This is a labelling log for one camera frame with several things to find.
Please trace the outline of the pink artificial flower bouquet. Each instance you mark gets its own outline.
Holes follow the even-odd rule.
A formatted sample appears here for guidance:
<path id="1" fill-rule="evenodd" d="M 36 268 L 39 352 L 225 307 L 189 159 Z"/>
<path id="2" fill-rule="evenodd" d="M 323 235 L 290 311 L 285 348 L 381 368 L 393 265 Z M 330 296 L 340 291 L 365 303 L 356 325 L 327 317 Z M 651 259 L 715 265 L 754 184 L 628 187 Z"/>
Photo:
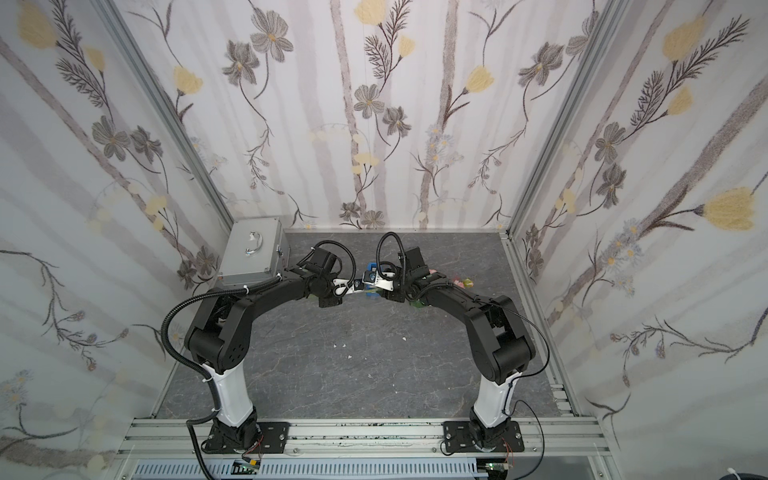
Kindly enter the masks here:
<path id="1" fill-rule="evenodd" d="M 406 300 L 413 304 L 439 307 L 448 301 L 464 304 L 471 302 L 474 297 L 449 281 L 440 272 L 429 273 L 425 277 L 416 278 L 406 289 Z"/>

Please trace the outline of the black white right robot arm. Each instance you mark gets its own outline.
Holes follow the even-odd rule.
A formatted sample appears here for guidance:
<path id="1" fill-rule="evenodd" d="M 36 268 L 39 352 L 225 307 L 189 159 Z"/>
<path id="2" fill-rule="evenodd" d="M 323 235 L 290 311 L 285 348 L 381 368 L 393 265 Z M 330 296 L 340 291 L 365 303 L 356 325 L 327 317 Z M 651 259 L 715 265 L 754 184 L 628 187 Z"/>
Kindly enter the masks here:
<path id="1" fill-rule="evenodd" d="M 469 414 L 469 436 L 477 449 L 492 451 L 511 432 L 512 395 L 536 357 L 535 342 L 510 298 L 470 293 L 430 270 L 417 247 L 399 253 L 398 260 L 378 262 L 363 280 L 387 300 L 433 307 L 463 324 L 482 376 Z"/>

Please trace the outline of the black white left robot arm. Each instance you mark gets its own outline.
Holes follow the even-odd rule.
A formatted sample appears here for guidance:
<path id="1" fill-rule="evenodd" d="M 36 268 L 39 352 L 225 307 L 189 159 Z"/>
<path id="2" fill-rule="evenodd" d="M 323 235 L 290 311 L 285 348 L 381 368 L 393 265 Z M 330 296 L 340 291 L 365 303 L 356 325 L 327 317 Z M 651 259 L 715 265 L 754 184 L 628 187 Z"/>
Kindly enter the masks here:
<path id="1" fill-rule="evenodd" d="M 336 269 L 332 252 L 313 247 L 298 264 L 258 284 L 215 288 L 200 296 L 200 307 L 184 344 L 190 364 L 203 376 L 213 398 L 212 423 L 201 449 L 206 454 L 244 453 L 264 439 L 244 372 L 256 319 L 292 301 L 315 297 L 318 306 L 340 305 L 364 284 L 351 262 L 351 277 Z"/>

